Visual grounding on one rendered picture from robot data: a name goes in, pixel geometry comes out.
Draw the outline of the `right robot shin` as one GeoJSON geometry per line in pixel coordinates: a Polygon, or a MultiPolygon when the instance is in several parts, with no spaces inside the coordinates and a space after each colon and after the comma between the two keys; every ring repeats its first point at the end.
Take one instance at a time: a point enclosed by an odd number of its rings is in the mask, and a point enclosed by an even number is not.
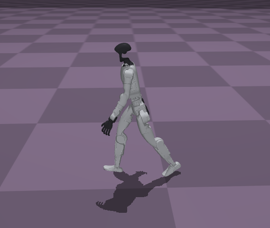
{"type": "Polygon", "coordinates": [[[117,142],[117,135],[116,135],[115,148],[114,148],[114,155],[115,155],[114,168],[120,167],[121,157],[124,155],[125,146],[126,146],[126,142],[125,143],[118,143],[117,142]]]}

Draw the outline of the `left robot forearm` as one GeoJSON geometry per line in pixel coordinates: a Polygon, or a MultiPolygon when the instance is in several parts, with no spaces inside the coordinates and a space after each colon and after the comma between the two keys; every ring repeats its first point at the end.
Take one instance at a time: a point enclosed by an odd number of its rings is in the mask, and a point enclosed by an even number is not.
{"type": "Polygon", "coordinates": [[[126,94],[121,95],[120,100],[117,102],[117,105],[110,116],[111,120],[114,121],[114,119],[121,114],[122,109],[125,107],[127,103],[127,99],[128,99],[128,96],[126,94]]]}

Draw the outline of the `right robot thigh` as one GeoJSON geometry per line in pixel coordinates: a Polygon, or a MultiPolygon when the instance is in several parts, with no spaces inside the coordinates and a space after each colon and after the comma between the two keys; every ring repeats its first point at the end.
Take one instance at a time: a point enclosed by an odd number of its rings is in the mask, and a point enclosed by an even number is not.
{"type": "Polygon", "coordinates": [[[132,111],[131,104],[123,112],[117,127],[117,142],[125,143],[127,141],[127,135],[124,133],[124,130],[132,122],[132,118],[135,115],[132,111]]]}

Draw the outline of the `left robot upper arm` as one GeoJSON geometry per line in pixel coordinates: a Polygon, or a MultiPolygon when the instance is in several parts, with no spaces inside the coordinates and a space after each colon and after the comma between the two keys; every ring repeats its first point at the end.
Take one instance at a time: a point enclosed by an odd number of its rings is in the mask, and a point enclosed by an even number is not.
{"type": "MultiPolygon", "coordinates": [[[[124,89],[124,93],[122,94],[126,94],[128,96],[128,99],[130,97],[130,89],[131,89],[131,83],[132,83],[132,80],[133,80],[133,70],[132,69],[126,69],[126,71],[124,71],[124,75],[123,75],[123,78],[124,78],[124,84],[123,84],[123,89],[124,89]]],[[[120,97],[121,95],[120,94],[120,97]]],[[[127,99],[127,100],[128,100],[127,99]]]]}

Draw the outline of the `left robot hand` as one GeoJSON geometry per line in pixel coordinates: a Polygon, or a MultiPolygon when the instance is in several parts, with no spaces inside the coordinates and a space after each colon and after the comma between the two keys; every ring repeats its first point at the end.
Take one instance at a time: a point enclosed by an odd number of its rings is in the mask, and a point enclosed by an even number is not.
{"type": "Polygon", "coordinates": [[[110,131],[111,131],[111,129],[112,129],[112,124],[115,123],[116,120],[117,120],[117,117],[114,119],[114,121],[111,120],[111,119],[109,118],[108,121],[104,122],[104,123],[101,125],[101,127],[103,127],[103,125],[104,125],[104,127],[102,128],[103,134],[106,134],[106,135],[110,136],[110,131]],[[109,131],[108,131],[108,130],[109,130],[109,131]],[[108,132],[108,133],[107,133],[107,132],[108,132]]]}

